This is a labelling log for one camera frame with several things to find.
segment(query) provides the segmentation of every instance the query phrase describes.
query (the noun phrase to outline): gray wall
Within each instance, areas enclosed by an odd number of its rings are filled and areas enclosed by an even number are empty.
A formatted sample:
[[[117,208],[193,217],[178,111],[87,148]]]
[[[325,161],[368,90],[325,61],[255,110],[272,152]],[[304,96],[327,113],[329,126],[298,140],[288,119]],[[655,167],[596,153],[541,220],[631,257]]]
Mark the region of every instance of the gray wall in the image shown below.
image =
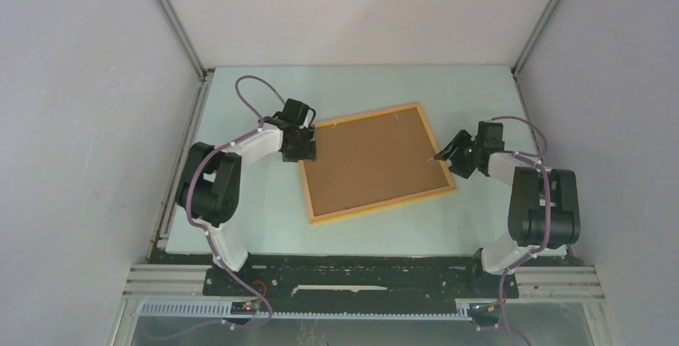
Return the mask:
[[[677,344],[679,0],[564,0],[522,83],[624,342]]]
[[[103,344],[197,79],[153,0],[0,0],[0,339]]]

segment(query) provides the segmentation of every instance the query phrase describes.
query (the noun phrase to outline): cork board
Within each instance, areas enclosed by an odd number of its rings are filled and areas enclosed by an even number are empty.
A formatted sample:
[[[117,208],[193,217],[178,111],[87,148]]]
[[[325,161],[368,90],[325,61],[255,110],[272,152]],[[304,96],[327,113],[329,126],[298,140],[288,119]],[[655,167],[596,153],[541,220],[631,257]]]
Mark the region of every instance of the cork board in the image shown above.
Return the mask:
[[[316,124],[316,161],[301,162],[318,223],[456,189],[419,103]]]

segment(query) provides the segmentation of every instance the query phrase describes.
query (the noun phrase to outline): brown board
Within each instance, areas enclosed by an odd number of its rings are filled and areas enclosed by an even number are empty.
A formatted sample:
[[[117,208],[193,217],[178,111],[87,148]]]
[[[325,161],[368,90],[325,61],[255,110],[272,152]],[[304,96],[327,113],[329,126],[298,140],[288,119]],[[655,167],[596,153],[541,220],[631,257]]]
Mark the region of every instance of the brown board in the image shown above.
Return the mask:
[[[316,124],[316,161],[301,163],[311,223],[454,191],[419,103]]]

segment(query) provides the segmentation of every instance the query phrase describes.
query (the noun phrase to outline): wooden frame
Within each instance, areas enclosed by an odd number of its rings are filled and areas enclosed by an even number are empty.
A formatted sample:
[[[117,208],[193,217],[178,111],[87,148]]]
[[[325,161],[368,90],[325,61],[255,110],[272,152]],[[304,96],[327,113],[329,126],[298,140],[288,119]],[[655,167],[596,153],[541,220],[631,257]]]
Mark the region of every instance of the wooden frame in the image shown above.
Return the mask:
[[[404,104],[401,106],[396,106],[396,107],[389,107],[381,110],[376,110],[376,111],[368,111],[364,112],[361,114],[357,115],[349,115],[349,116],[344,116],[336,119],[330,119],[323,121],[321,123],[316,124],[316,128],[320,129],[323,127],[328,127],[328,126],[336,126],[337,124],[340,123],[346,123],[346,122],[353,122],[356,120],[360,119],[367,119],[371,117],[376,117],[380,115],[385,115],[385,114],[391,114],[391,113],[396,113],[399,111],[406,111],[406,110],[411,110],[411,109],[416,109],[417,113],[424,125],[424,129],[427,132],[427,136],[429,138],[429,141],[432,144],[432,148],[434,149],[434,152],[440,151],[438,142],[436,141],[436,137],[434,136],[434,133],[432,131],[431,126],[429,125],[429,121],[427,120],[426,115],[424,114],[424,110],[422,109],[422,106],[420,103],[409,103],[409,104]],[[302,184],[303,184],[303,189],[304,189],[304,197],[306,199],[306,204],[307,204],[307,213],[309,217],[309,222],[310,223],[320,223],[320,222],[327,222],[328,220],[334,220],[334,219],[339,219],[339,218],[344,218],[350,215],[357,215],[360,213],[368,212],[368,211],[374,211],[374,210],[379,210],[382,208],[386,207],[391,207],[403,203],[410,203],[416,200],[422,200],[426,198],[430,198],[436,195],[441,195],[444,193],[452,192],[457,189],[455,182],[453,181],[450,171],[448,170],[448,167],[445,165],[444,162],[439,162],[441,166],[441,170],[444,174],[445,180],[446,180],[446,186],[445,187],[438,187],[438,188],[433,188],[431,190],[426,190],[422,192],[417,192],[415,194],[411,195],[404,195],[400,197],[396,197],[393,199],[388,199],[384,201],[380,201],[377,203],[370,203],[367,205],[363,206],[358,206],[358,207],[352,207],[348,208],[346,210],[342,211],[335,211],[335,212],[330,212],[327,214],[322,214],[322,215],[316,215],[314,213],[314,208],[313,208],[313,203],[311,201],[311,192],[309,188],[309,183],[307,180],[307,170],[305,167],[305,162],[306,161],[300,161],[300,168],[302,171]]]

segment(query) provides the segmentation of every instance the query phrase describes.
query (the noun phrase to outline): table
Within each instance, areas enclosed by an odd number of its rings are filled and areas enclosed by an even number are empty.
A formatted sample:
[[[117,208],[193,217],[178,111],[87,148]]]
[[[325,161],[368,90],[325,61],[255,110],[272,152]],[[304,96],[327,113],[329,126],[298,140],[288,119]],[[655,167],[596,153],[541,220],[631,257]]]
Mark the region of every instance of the table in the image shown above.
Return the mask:
[[[506,66],[229,67],[215,72],[198,141],[224,143],[256,126],[256,117],[234,91],[235,80],[244,74],[260,76],[284,98],[314,107],[317,121],[420,102],[441,147],[460,129],[475,135],[482,119],[524,116]],[[263,115],[282,107],[262,83],[243,81],[241,91]],[[504,141],[509,150],[535,150],[522,123],[504,123]],[[244,169],[232,219],[251,253],[471,255],[507,230],[511,189],[478,171],[470,179],[454,179],[458,190],[452,194],[310,225],[299,164],[283,163],[274,154]],[[210,251],[181,207],[174,211],[166,251]],[[565,249],[544,254],[565,255]]]

